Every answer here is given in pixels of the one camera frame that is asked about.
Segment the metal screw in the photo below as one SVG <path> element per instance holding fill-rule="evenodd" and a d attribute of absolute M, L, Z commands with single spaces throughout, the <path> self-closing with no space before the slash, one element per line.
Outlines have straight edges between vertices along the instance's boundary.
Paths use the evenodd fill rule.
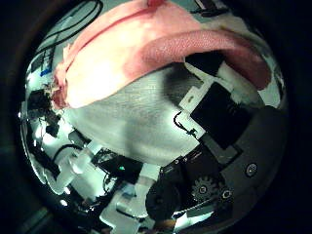
<path fill-rule="evenodd" d="M 256 174 L 257 165 L 255 163 L 249 164 L 246 168 L 246 175 L 248 177 L 253 177 Z"/>
<path fill-rule="evenodd" d="M 232 196 L 232 192 L 230 190 L 225 190 L 223 193 L 222 193 L 222 198 L 223 199 L 228 199 Z"/>
<path fill-rule="evenodd" d="M 206 186 L 201 186 L 200 188 L 199 188 L 199 192 L 201 193 L 201 194 L 205 194 L 205 193 L 207 193 L 207 187 Z"/>

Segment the gray fabric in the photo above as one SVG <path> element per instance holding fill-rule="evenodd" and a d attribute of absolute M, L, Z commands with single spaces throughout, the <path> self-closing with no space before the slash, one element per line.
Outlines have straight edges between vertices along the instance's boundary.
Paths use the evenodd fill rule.
<path fill-rule="evenodd" d="M 173 122 L 191 86 L 200 86 L 200 81 L 183 64 L 172 64 L 111 97 L 66 109 L 64 118 L 86 137 L 117 153 L 164 166 L 197 145 Z"/>

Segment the electronic component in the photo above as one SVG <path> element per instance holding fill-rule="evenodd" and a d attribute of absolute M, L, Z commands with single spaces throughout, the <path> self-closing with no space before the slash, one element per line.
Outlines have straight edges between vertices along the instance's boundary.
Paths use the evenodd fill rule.
<path fill-rule="evenodd" d="M 110 159 L 98 163 L 97 166 L 99 168 L 110 172 L 114 177 L 120 177 L 132 184 L 136 183 L 143 165 L 141 162 L 112 153 L 109 150 L 106 150 L 102 157 L 104 157 L 105 154 L 108 154 Z"/>
<path fill-rule="evenodd" d="M 43 117 L 50 108 L 50 99 L 44 90 L 31 92 L 27 101 L 27 117 L 30 120 Z"/>
<path fill-rule="evenodd" d="M 164 220 L 171 218 L 176 212 L 182 213 L 197 206 L 198 202 L 215 198 L 219 185 L 224 184 L 219 169 L 219 163 L 214 155 L 203 144 L 185 157 L 177 158 L 161 169 L 159 180 L 148 192 L 146 196 L 148 214 L 159 218 L 155 219 L 156 221 Z M 169 192 L 165 192 L 165 188 L 169 187 Z M 172 203 L 172 197 L 175 197 L 176 201 L 178 198 L 179 202 L 166 209 L 168 206 L 166 204 Z"/>

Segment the gear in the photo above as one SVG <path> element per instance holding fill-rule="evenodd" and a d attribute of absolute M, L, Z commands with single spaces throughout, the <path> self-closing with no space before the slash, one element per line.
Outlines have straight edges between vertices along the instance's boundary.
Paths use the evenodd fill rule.
<path fill-rule="evenodd" d="M 215 196 L 218 189 L 213 179 L 207 176 L 199 177 L 192 186 L 192 195 L 195 201 L 203 202 Z"/>

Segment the pink cloth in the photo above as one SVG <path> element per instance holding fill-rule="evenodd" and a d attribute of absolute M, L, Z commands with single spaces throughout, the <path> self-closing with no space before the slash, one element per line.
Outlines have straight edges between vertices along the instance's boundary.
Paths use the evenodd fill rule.
<path fill-rule="evenodd" d="M 246 39 L 229 31 L 203 30 L 170 1 L 130 1 L 96 19 L 64 48 L 55 72 L 55 107 L 88 105 L 169 63 L 215 50 L 258 89 L 269 83 L 268 66 Z"/>

